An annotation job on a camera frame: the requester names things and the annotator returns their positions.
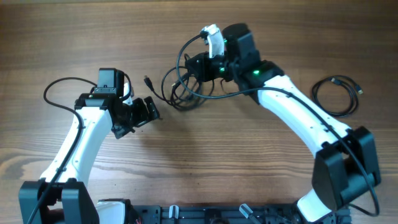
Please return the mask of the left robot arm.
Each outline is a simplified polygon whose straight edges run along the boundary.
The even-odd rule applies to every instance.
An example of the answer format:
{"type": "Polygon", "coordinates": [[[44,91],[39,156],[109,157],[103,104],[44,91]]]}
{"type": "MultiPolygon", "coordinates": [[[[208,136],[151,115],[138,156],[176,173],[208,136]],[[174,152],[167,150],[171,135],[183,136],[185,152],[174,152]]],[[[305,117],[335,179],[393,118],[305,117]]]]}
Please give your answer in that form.
{"type": "Polygon", "coordinates": [[[74,118],[57,155],[36,181],[19,190],[24,223],[142,223],[130,200],[93,203],[87,184],[109,133],[120,139],[159,118],[153,99],[132,97],[131,80],[116,68],[101,68],[98,82],[69,110],[74,118]]]}

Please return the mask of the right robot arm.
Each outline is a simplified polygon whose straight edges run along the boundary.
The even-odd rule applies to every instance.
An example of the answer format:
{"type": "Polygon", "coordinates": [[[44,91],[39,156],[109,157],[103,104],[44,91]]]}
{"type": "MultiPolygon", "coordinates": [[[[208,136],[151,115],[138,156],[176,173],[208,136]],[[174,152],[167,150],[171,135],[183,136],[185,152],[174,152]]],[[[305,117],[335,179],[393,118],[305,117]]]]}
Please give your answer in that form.
{"type": "Polygon", "coordinates": [[[373,134],[350,128],[308,99],[274,62],[262,60],[246,24],[202,28],[207,52],[186,61],[202,82],[233,81],[241,95],[278,116],[314,157],[312,189],[287,215],[291,223],[316,223],[347,207],[365,193],[376,196],[381,173],[373,134]]]}

